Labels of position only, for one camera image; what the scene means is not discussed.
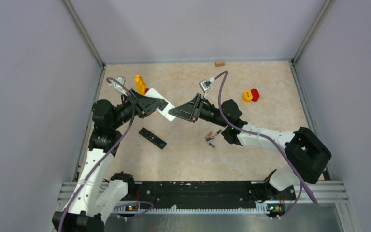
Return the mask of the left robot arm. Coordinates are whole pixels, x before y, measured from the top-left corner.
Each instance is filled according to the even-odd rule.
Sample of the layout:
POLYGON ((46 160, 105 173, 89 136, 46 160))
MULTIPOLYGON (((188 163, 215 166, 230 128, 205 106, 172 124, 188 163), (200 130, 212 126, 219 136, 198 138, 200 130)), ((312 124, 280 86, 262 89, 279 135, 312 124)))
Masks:
POLYGON ((86 164, 76 183, 75 189, 62 211, 56 211, 52 223, 58 232, 102 232, 106 221, 121 199, 134 197, 136 188, 124 179, 111 180, 100 193, 105 173, 114 160, 119 144, 127 135, 118 128, 136 116, 145 118, 156 110, 167 107, 162 97, 149 97, 131 89, 126 101, 114 106, 107 99, 100 99, 92 106, 94 129, 89 139, 86 164))

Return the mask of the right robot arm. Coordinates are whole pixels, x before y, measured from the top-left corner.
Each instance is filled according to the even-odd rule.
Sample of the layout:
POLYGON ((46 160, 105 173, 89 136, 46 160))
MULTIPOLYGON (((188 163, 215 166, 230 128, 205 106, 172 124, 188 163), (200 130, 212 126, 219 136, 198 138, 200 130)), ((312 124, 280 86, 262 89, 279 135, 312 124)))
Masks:
POLYGON ((221 134, 229 144, 280 153, 287 165, 273 171, 265 180, 264 193, 270 199, 277 199, 291 185, 315 184, 332 157, 329 149, 307 127, 275 131, 241 120, 242 112, 233 99, 224 101, 217 108, 197 94, 191 101, 168 112, 186 121, 202 119, 224 127, 221 134))

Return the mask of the white remote control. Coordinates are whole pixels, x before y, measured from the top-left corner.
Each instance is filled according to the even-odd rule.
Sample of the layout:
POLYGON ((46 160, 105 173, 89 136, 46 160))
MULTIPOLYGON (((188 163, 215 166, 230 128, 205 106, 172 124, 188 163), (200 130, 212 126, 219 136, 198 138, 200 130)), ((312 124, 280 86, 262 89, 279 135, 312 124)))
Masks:
POLYGON ((164 96, 162 96, 157 90, 154 88, 150 88, 150 90, 145 94, 146 97, 153 98, 157 100, 160 105, 156 109, 164 118, 166 118, 169 122, 173 122, 175 120, 175 116, 171 115, 169 111, 173 109, 175 106, 169 102, 164 96))

